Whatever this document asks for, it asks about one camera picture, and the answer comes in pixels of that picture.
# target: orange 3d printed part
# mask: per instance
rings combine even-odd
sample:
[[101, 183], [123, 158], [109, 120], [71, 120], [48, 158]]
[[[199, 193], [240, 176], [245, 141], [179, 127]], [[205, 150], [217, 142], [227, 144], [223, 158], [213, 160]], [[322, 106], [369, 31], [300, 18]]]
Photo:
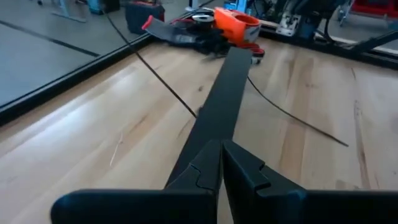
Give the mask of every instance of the orange 3d printed part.
[[234, 44], [253, 43], [260, 32], [260, 21], [235, 10], [215, 8], [215, 21], [223, 35]]

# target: blue object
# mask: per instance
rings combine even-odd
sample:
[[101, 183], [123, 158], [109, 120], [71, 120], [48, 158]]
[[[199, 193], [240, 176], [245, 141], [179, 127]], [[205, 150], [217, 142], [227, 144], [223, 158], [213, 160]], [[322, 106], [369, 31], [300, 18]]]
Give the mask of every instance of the blue object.
[[300, 29], [297, 31], [298, 36], [303, 39], [311, 39], [313, 38], [313, 34], [317, 31], [317, 26], [314, 24], [303, 22], [300, 26]]
[[247, 13], [246, 12], [246, 4], [247, 4], [247, 0], [236, 0], [235, 2], [228, 1], [228, 2], [224, 3], [224, 8]]
[[87, 0], [87, 5], [91, 12], [99, 13], [102, 10], [101, 4], [98, 0]]

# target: gray floor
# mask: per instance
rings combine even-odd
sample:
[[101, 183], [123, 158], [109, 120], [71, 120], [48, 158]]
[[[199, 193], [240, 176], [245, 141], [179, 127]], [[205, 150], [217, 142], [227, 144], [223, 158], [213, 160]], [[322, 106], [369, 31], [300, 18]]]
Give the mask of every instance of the gray floor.
[[[323, 30], [324, 26], [325, 21], [321, 23], [320, 29]], [[329, 23], [330, 35], [355, 41], [367, 40], [370, 37], [377, 37], [389, 31], [392, 31], [392, 29], [384, 19], [364, 17], [356, 14], [350, 14], [343, 26], [340, 26], [336, 15], [332, 17]], [[398, 40], [389, 42], [383, 45], [383, 47], [398, 50]]]
[[0, 105], [93, 57], [0, 25]]
[[[87, 6], [76, 5], [73, 0], [67, 1], [71, 2], [71, 13], [84, 17], [86, 23], [52, 15], [51, 12], [56, 11], [57, 7], [51, 0], [43, 0], [43, 6], [37, 5], [36, 0], [0, 0], [0, 21], [100, 55], [124, 45], [105, 16], [93, 15]], [[184, 13], [188, 1], [163, 0], [165, 20], [170, 21]], [[222, 6], [223, 2], [215, 0], [208, 7]], [[138, 36], [129, 33], [124, 8], [112, 12], [110, 16], [129, 40]], [[382, 19], [355, 15], [350, 16], [343, 27], [332, 20], [329, 30], [331, 35], [351, 40], [364, 40], [389, 31]], [[386, 47], [398, 49], [398, 42], [387, 44]], [[0, 24], [0, 107], [93, 59], [93, 56]]]

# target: wooden table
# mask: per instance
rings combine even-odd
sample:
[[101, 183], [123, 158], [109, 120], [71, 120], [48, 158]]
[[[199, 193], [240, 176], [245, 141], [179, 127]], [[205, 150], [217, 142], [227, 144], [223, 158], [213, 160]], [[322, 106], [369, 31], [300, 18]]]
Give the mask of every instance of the wooden table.
[[[270, 40], [249, 75], [234, 141], [308, 189], [398, 190], [397, 72]], [[195, 110], [223, 63], [151, 44], [142, 56]], [[77, 189], [162, 189], [193, 126], [191, 114], [130, 56], [0, 128], [0, 223], [49, 223]], [[231, 223], [224, 187], [219, 218]]]

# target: black wire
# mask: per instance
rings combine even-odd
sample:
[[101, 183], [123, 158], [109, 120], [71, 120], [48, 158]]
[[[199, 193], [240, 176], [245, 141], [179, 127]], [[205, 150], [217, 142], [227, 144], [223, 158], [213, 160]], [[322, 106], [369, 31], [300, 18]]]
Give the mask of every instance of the black wire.
[[317, 32], [317, 34], [321, 35], [326, 41], [328, 41], [329, 44], [335, 44], [338, 47], [347, 49], [348, 47], [352, 47], [352, 46], [356, 45], [356, 43], [355, 44], [339, 43], [339, 42], [333, 40], [330, 36], [327, 36], [326, 34], [324, 34], [320, 30], [316, 30], [316, 32]]
[[257, 17], [260, 17], [259, 11], [257, 10], [256, 1], [253, 2], [254, 10], [256, 10]]
[[192, 116], [194, 116], [195, 118], [197, 117], [197, 115], [195, 114], [195, 112], [193, 112], [193, 110], [191, 109], [191, 107], [189, 107], [187, 105], [186, 102], [184, 102], [183, 99], [181, 99], [181, 97], [169, 86], [169, 84], [167, 84], [162, 77], [160, 77], [160, 75], [141, 57], [141, 55], [138, 53], [138, 51], [134, 50], [134, 47], [132, 47], [132, 45], [130, 44], [130, 42], [123, 36], [123, 34], [120, 32], [120, 30], [114, 25], [113, 21], [111, 20], [111, 18], [109, 17], [108, 13], [105, 13], [105, 11], [103, 10], [103, 14], [106, 15], [106, 17], [108, 18], [108, 21], [111, 23], [112, 27], [116, 30], [116, 32], [119, 34], [119, 36], [124, 40], [124, 42], [130, 47], [131, 51], [133, 51], [133, 53], [135, 53], [137, 55], [137, 57], [139, 58], [139, 60], [141, 60], [141, 62], [144, 63], [144, 65], [156, 76], [157, 79], [159, 79], [159, 81], [166, 86], [166, 88], [182, 103], [182, 105], [184, 105], [184, 107], [189, 110], [189, 112], [192, 114]]
[[267, 14], [268, 13], [268, 11], [273, 7], [273, 3], [272, 3], [272, 1], [271, 2], [269, 2], [269, 1], [266, 1], [266, 0], [262, 0], [263, 2], [264, 2], [264, 5], [263, 5], [263, 8], [264, 8], [264, 14]]
[[324, 35], [325, 35], [324, 38], [325, 38], [327, 41], [329, 41], [331, 44], [335, 44], [336, 41], [333, 40], [333, 39], [330, 37], [330, 35], [329, 35], [329, 22], [330, 22], [330, 18], [329, 18], [329, 19], [326, 19], [325, 28], [324, 28], [324, 30], [323, 30], [323, 32], [325, 33], [325, 34], [324, 34]]
[[343, 142], [343, 141], [337, 139], [336, 137], [332, 136], [331, 134], [328, 134], [328, 133], [322, 131], [321, 129], [319, 129], [319, 128], [317, 128], [317, 127], [314, 127], [314, 126], [312, 126], [311, 124], [308, 124], [307, 122], [301, 120], [300, 118], [297, 118], [297, 117], [295, 117], [294, 115], [291, 115], [289, 112], [283, 110], [280, 106], [276, 105], [274, 102], [272, 102], [272, 101], [271, 101], [270, 99], [268, 99], [266, 96], [264, 96], [264, 94], [262, 94], [261, 91], [260, 91], [260, 90], [255, 86], [255, 84], [252, 82], [252, 80], [250, 79], [250, 77], [248, 77], [248, 80], [249, 80], [249, 82], [251, 83], [251, 85], [257, 90], [257, 92], [260, 93], [260, 95], [261, 95], [264, 99], [266, 99], [266, 101], [268, 101], [268, 103], [270, 103], [272, 106], [275, 106], [278, 110], [280, 110], [281, 112], [283, 112], [283, 113], [286, 114], [287, 116], [290, 116], [291, 118], [295, 119], [295, 120], [298, 121], [299, 123], [302, 123], [302, 124], [304, 124], [304, 125], [306, 125], [306, 126], [312, 128], [312, 129], [314, 129], [316, 132], [318, 132], [318, 133], [320, 133], [320, 134], [322, 134], [322, 135], [324, 135], [324, 136], [326, 136], [326, 137], [328, 137], [328, 138], [330, 138], [330, 139], [332, 139], [332, 140], [334, 140], [334, 141], [336, 141], [336, 142], [338, 142], [338, 143], [340, 143], [340, 144], [342, 144], [342, 145], [348, 147], [348, 144], [347, 144], [347, 143], [345, 143], [345, 142]]

